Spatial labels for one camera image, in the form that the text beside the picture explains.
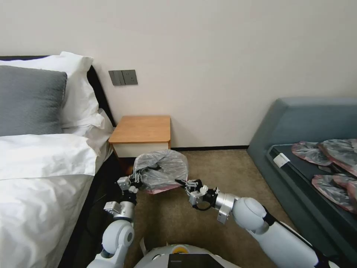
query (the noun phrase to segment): light switch panel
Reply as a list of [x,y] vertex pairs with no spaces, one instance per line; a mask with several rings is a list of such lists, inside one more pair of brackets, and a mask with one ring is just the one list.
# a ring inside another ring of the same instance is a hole
[[135,70],[122,70],[125,84],[138,84]]
[[109,71],[110,79],[112,80],[113,86],[124,86],[125,81],[122,71]]
[[113,70],[109,75],[114,86],[138,84],[135,70]]

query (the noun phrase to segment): black headboard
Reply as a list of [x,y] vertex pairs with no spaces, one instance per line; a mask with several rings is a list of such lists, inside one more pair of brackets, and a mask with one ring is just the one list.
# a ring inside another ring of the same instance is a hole
[[[47,56],[0,56],[0,60],[3,61],[10,61],[10,60],[33,60],[37,58],[44,58]],[[109,117],[110,121],[112,122],[113,126],[115,126],[115,122],[113,119],[112,112],[110,111],[108,101],[105,97],[104,90],[102,85],[99,81],[98,75],[96,70],[93,66],[90,67],[89,71],[87,72],[87,78],[89,83],[94,89],[94,93],[99,103],[99,108],[102,108],[107,116]]]

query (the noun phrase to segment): black wall trim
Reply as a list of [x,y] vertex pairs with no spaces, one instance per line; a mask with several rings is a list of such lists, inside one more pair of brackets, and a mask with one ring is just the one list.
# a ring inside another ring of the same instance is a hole
[[211,147],[176,147],[171,149],[175,151],[246,150],[248,149],[248,145],[211,146]]

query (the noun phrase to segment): black screen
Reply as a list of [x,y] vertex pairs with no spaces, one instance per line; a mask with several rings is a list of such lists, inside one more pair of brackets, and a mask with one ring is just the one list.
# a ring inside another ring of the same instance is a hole
[[170,254],[168,268],[224,268],[209,254]]

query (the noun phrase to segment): plastic bag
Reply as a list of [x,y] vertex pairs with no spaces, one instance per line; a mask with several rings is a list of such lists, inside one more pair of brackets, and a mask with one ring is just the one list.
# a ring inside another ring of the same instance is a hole
[[343,169],[357,176],[357,140],[325,140],[318,144],[321,151]]
[[157,194],[180,187],[175,179],[186,181],[189,165],[187,158],[177,151],[154,151],[135,159],[133,173],[137,172],[141,172],[143,189],[150,194]]
[[332,164],[327,156],[319,149],[318,143],[301,141],[295,143],[291,147],[291,151],[297,157],[304,159],[310,163],[317,164],[320,166],[329,166]]
[[[347,183],[347,189],[348,187],[350,188],[350,195],[345,187],[341,187],[345,182]],[[357,184],[354,178],[341,175],[315,175],[311,183],[327,199],[343,209],[357,214],[355,202]]]

